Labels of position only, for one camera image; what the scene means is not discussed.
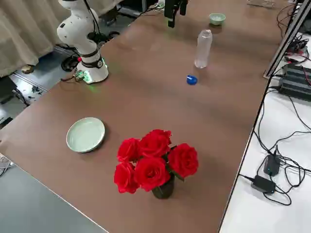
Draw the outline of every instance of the white desk surface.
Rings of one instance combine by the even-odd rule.
[[[304,67],[311,68],[311,61]],[[297,111],[303,121],[311,126],[311,102],[293,98]],[[272,92],[264,100],[264,118],[260,126],[260,138],[263,143],[271,148],[280,138],[289,136],[294,131],[307,131],[299,121],[288,97]],[[311,134],[293,136],[278,143],[278,148],[283,156],[290,157],[303,168],[311,169]],[[261,162],[267,153],[261,148],[254,134],[250,136],[249,148],[245,153],[240,174],[254,177]],[[261,168],[259,175],[269,178]],[[290,173],[289,179],[296,183],[297,172]],[[288,190],[284,169],[274,177],[274,181],[283,190]],[[292,199],[290,206],[282,206],[266,199],[263,194],[250,186],[251,182],[244,177],[237,178],[231,200],[220,233],[311,233],[311,174],[306,173],[305,180],[294,188],[289,196]],[[275,193],[271,196],[281,202],[287,202],[284,195]]]

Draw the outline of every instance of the rose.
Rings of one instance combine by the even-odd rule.
[[[121,163],[116,166],[114,183],[120,193],[135,193],[139,185],[134,179],[134,166],[131,163]]]
[[[170,151],[171,131],[152,130],[139,142],[140,154],[145,157],[161,157]]]
[[[170,167],[183,178],[196,173],[199,167],[197,152],[187,143],[171,150],[168,159]]]
[[[120,162],[130,162],[139,158],[138,139],[130,138],[124,140],[118,151],[118,160]]]
[[[135,180],[147,192],[163,185],[170,179],[162,158],[142,158],[135,169]]]

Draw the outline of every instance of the blue bottle cap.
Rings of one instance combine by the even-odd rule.
[[[198,79],[196,77],[194,77],[193,75],[187,75],[187,83],[189,85],[196,85],[197,82]]]

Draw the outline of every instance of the light green plate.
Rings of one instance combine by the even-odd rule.
[[[89,152],[100,145],[104,135],[105,126],[101,120],[93,117],[83,118],[68,130],[67,145],[75,152]]]

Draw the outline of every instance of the power adapter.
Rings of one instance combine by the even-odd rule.
[[[276,183],[261,176],[256,175],[254,178],[250,178],[242,175],[244,178],[250,180],[251,187],[262,192],[264,194],[273,194],[276,191]]]
[[[281,160],[275,154],[269,154],[264,163],[263,172],[269,176],[277,175],[280,170],[280,162]]]

